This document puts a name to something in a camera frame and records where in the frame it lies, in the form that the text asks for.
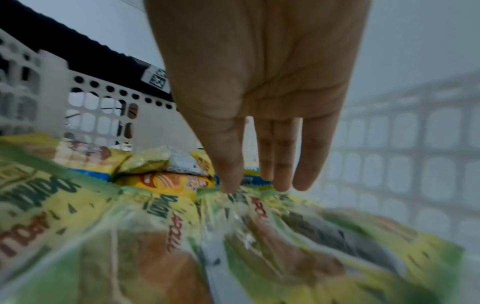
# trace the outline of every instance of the finger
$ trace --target finger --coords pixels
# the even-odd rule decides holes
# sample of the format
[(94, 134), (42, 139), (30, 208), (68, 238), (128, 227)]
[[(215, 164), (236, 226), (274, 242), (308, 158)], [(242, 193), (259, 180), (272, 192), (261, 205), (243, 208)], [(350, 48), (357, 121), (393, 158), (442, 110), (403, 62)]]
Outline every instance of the finger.
[(317, 179), (329, 154), (340, 112), (314, 119), (304, 119), (301, 133), (300, 161), (296, 167), (293, 187), (308, 190)]
[(182, 107), (193, 132), (211, 159), (220, 179), (220, 189), (225, 193), (236, 192), (244, 175), (242, 137), (244, 118), (217, 119), (200, 113), (191, 113)]
[(256, 142), (258, 146), (258, 165), (263, 180), (274, 179), (274, 128), (273, 121), (254, 119)]
[(273, 186), (277, 191), (288, 191), (292, 185), (299, 125), (299, 118), (273, 122)]

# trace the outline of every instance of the white sticker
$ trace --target white sticker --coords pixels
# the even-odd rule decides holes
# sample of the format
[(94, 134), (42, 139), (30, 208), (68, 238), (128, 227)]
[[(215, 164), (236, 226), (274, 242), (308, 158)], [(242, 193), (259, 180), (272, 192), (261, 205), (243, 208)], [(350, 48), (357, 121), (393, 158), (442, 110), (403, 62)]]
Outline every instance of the white sticker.
[(141, 80), (159, 90), (164, 91), (165, 93), (170, 94), (170, 83), (167, 73), (164, 69), (156, 66), (150, 66), (143, 73)]

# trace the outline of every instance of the black fabric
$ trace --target black fabric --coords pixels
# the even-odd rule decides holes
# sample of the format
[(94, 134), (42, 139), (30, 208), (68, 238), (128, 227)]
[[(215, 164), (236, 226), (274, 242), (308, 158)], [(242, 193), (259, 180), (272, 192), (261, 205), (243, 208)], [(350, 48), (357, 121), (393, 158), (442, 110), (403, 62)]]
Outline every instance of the black fabric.
[(148, 66), (35, 12), (17, 0), (0, 0), (0, 29), (35, 52), (45, 50), (67, 60), (73, 71), (173, 101), (171, 94), (140, 80)]

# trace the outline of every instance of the orange package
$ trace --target orange package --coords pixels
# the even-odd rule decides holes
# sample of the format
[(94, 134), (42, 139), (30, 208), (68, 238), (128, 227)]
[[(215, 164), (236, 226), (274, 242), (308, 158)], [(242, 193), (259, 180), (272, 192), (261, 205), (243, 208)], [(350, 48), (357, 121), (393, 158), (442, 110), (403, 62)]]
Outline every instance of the orange package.
[(197, 199), (197, 189), (213, 187), (213, 183), (203, 176), (171, 172), (153, 172), (148, 174), (122, 176), (115, 181), (121, 186), (133, 186), (155, 193), (189, 197)]

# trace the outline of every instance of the hand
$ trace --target hand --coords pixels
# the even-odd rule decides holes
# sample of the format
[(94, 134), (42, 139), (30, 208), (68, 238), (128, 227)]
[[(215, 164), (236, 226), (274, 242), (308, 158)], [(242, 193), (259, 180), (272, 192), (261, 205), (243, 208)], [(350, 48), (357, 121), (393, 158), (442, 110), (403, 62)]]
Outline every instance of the hand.
[(243, 176), (245, 117), (260, 173), (307, 190), (328, 155), (370, 0), (145, 0), (180, 113), (224, 192)]

